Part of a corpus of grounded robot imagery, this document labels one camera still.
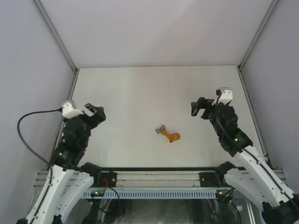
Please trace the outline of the orange plastic water faucet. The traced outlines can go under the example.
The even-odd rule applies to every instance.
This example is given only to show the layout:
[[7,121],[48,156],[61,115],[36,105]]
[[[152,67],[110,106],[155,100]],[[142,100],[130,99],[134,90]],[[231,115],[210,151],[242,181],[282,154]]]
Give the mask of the orange plastic water faucet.
[[169,134],[166,130],[163,130],[162,135],[164,135],[170,143],[180,140],[180,135],[178,133]]

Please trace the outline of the metal tee pipe fitting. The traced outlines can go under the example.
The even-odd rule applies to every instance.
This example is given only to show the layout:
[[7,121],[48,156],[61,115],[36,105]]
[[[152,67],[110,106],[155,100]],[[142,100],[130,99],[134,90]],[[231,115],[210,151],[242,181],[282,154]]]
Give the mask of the metal tee pipe fitting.
[[164,125],[162,125],[160,128],[156,129],[156,133],[160,134],[160,133],[162,133],[165,130],[166,130],[166,127]]

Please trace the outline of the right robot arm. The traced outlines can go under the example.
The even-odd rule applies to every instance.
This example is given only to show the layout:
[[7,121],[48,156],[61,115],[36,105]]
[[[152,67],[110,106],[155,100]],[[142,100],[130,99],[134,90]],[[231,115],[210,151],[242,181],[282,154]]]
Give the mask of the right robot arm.
[[221,147],[241,163],[248,178],[235,165],[225,162],[215,169],[215,182],[240,191],[262,213],[267,224],[294,224],[299,220],[299,195],[278,178],[263,161],[251,139],[238,127],[233,107],[218,100],[199,98],[191,103],[191,115],[203,110],[202,119],[212,124]]

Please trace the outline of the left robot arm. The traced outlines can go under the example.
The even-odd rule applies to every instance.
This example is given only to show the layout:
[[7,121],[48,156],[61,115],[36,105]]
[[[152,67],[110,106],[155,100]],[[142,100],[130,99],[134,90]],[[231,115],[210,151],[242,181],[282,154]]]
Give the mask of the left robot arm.
[[55,110],[62,114],[65,125],[50,161],[27,147],[47,164],[49,173],[35,205],[17,223],[63,224],[83,193],[91,186],[101,184],[101,167],[90,162],[81,167],[78,164],[85,154],[91,130],[104,122],[106,115],[102,106],[87,103],[85,108],[92,112],[92,116],[79,110],[72,100],[65,101]]

